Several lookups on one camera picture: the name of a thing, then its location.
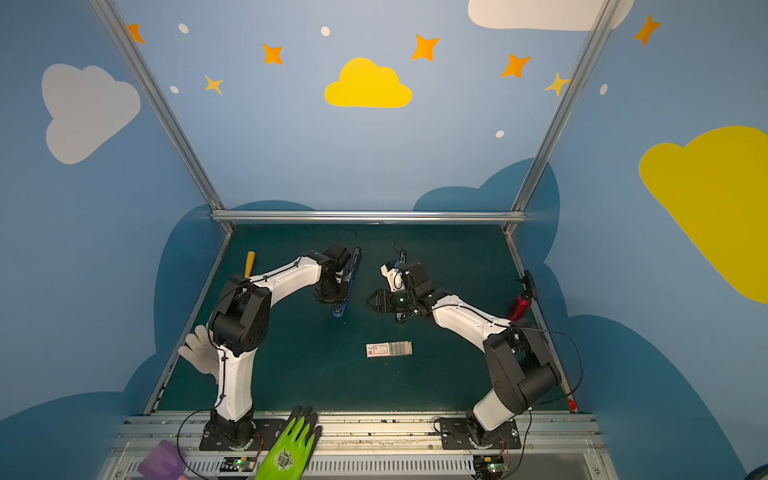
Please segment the robotic arm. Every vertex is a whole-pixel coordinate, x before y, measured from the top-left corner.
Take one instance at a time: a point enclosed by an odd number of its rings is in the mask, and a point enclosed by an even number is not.
[[[315,300],[346,300],[349,283],[340,273],[350,258],[345,247],[310,251],[278,269],[245,278],[235,275],[222,290],[208,329],[219,355],[219,399],[210,412],[201,450],[244,450],[253,441],[250,396],[253,356],[264,341],[270,309],[291,293],[315,286]]]
[[[493,388],[467,412],[469,436],[477,446],[490,445],[504,422],[560,384],[560,372],[540,332],[485,313],[448,290],[436,289],[420,262],[405,263],[398,269],[388,263],[382,274],[390,288],[368,298],[371,308],[395,313],[398,321],[414,315],[432,319],[485,353]]]

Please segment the gray glove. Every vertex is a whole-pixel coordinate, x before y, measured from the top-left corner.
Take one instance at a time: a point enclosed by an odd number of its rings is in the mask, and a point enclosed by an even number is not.
[[[209,340],[208,329],[205,325],[194,327],[194,333],[187,334],[186,345],[179,347],[179,355],[183,356],[200,373],[211,374],[219,382],[219,354]]]

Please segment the white cloud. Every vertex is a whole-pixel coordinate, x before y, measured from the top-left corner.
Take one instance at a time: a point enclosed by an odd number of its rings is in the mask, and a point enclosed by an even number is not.
[[[94,153],[139,113],[133,85],[115,81],[90,66],[51,65],[43,74],[43,101],[53,121],[45,141],[63,164],[76,164]]]
[[[620,0],[611,28],[632,9],[634,0]],[[469,0],[470,19],[486,28],[587,31],[603,0]]]

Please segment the red spray bottle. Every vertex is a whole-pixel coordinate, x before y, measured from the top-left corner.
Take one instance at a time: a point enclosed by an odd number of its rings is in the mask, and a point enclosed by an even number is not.
[[[517,281],[523,284],[523,293],[515,298],[515,301],[509,307],[509,311],[507,312],[507,318],[512,322],[525,315],[525,312],[531,307],[533,300],[538,300],[536,284],[533,283],[531,272],[526,270],[523,272],[522,278],[518,278]]]

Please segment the yellow cloud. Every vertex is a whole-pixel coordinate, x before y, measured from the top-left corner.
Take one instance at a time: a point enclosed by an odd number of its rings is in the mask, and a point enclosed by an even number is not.
[[[405,107],[412,96],[394,70],[379,67],[368,58],[348,61],[339,81],[326,87],[326,101],[337,107]]]
[[[768,135],[723,127],[685,147],[658,144],[640,176],[734,289],[768,303]]]

